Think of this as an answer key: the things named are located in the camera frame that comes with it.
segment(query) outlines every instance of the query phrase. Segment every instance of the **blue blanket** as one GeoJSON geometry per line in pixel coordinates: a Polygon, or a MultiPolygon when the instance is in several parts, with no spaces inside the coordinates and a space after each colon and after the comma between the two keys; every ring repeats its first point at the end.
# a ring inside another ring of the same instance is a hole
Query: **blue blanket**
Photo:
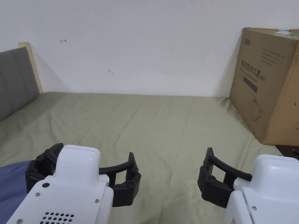
{"type": "Polygon", "coordinates": [[[0,224],[9,220],[27,196],[25,172],[29,162],[0,167],[0,224]]]}

